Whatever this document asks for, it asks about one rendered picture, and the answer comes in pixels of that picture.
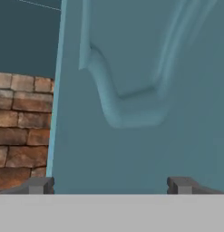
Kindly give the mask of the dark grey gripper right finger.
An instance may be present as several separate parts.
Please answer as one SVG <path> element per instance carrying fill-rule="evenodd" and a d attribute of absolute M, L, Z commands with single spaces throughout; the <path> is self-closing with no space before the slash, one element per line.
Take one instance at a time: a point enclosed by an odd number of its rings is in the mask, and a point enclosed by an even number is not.
<path fill-rule="evenodd" d="M 168 177 L 168 194 L 223 194 L 223 191 L 200 185 L 190 177 Z"/>

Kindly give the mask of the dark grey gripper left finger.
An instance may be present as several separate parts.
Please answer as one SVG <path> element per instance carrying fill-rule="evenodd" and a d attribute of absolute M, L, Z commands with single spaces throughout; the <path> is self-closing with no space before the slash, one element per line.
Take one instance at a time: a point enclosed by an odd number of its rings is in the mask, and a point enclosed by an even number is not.
<path fill-rule="evenodd" d="M 32 177 L 20 186 L 0 190 L 0 194 L 53 194 L 53 177 Z"/>

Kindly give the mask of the teal cabinet door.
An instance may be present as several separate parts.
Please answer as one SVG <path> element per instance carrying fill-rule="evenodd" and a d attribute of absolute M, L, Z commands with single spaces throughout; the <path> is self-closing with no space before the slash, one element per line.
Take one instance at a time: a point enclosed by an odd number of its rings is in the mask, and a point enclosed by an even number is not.
<path fill-rule="evenodd" d="M 224 191 L 224 0 L 62 0 L 54 80 L 56 193 Z"/>

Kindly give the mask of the dark teal cabinet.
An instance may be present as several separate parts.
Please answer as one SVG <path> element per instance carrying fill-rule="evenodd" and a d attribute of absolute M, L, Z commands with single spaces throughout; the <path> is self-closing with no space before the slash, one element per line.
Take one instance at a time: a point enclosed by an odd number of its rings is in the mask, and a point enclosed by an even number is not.
<path fill-rule="evenodd" d="M 0 0 L 0 72 L 53 78 L 62 0 Z"/>

